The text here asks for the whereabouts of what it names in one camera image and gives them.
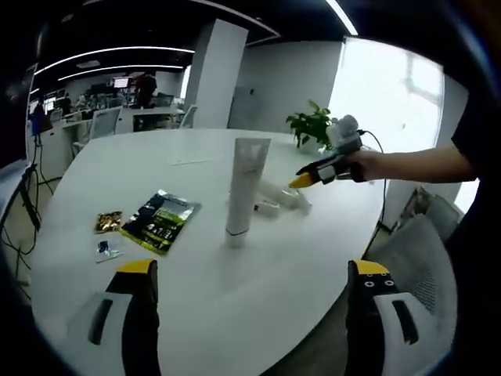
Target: ceiling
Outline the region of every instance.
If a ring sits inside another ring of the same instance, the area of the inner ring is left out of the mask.
[[[444,65],[445,71],[462,83],[478,79],[470,53],[444,18],[438,0],[338,2],[361,38],[418,52]],[[326,0],[90,0],[84,5],[73,0],[64,9],[52,9],[56,10],[42,12],[51,22],[43,39],[39,68],[68,56],[118,46],[194,49],[202,27],[216,18],[248,29],[249,44],[341,41],[347,34]],[[186,52],[106,52],[42,72],[36,77],[35,87],[52,85],[57,78],[82,71],[76,64],[94,59],[101,67],[129,64],[186,67],[192,57],[193,54]]]

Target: hand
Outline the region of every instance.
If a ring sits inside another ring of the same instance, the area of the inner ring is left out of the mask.
[[[380,168],[380,159],[384,154],[372,150],[359,150],[347,156],[350,163],[358,163],[362,167],[362,176],[365,180],[384,178]]]

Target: potted plant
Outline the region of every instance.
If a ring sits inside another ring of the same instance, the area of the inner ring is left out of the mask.
[[[294,133],[297,148],[307,153],[316,153],[321,147],[331,150],[329,137],[326,129],[329,125],[337,122],[335,117],[330,118],[330,111],[320,108],[312,100],[308,101],[313,109],[313,114],[295,113],[287,117],[286,122],[290,123],[290,128]]]

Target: small gold packet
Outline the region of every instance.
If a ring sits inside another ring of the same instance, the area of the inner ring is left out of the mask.
[[[111,231],[118,231],[118,229],[120,229],[121,220],[121,211],[112,211],[111,213],[98,214],[94,232],[109,233]]]

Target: white plant pot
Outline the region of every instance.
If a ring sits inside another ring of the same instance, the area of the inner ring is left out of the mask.
[[[314,155],[314,156],[319,156],[319,149],[322,147],[322,145],[319,144],[319,142],[313,138],[310,137],[308,141],[305,143],[302,143],[299,146],[299,151],[302,154],[308,154],[308,155]]]

